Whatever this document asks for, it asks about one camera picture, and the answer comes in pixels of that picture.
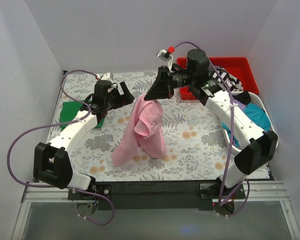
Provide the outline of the pink t-shirt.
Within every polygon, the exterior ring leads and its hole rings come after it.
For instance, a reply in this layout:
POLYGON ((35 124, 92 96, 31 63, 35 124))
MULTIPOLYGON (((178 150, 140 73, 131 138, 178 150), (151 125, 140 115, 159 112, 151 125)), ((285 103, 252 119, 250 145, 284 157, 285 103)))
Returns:
POLYGON ((146 100, 145 97, 138 97, 133 106, 121 142, 111 156, 114 166, 127 163, 138 153, 138 149, 155 159, 166 155, 162 131, 163 109, 157 100, 146 100))

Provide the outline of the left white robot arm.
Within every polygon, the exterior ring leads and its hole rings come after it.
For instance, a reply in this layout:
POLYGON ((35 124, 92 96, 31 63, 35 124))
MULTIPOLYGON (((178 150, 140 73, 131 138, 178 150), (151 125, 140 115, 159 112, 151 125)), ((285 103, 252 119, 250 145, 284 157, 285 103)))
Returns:
POLYGON ((96 196, 95 179, 89 175, 75 172, 70 156, 84 136, 95 128, 108 114, 133 103, 134 97, 125 82, 118 85, 109 80, 98 80, 91 93, 84 100, 75 116, 75 123, 68 124, 64 130, 48 143, 39 143, 34 150, 33 177, 59 189, 79 189, 79 194, 85 200, 96 196))

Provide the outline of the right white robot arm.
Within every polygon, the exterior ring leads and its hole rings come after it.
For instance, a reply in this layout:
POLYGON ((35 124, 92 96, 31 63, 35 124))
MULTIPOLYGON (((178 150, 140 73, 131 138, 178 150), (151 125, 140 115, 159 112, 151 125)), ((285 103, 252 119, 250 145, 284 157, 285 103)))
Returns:
POLYGON ((235 192, 235 185, 274 157, 278 136, 272 130, 265 131, 257 126, 235 105, 232 93, 222 78, 213 78, 209 73, 213 65, 205 51, 189 50, 185 68, 174 63, 173 52, 174 48, 170 47, 157 53, 166 65, 158 68, 157 77, 145 100, 170 99, 175 89, 188 87, 192 95, 230 129, 241 151, 219 177, 221 183, 216 186, 217 195, 227 199, 235 192))

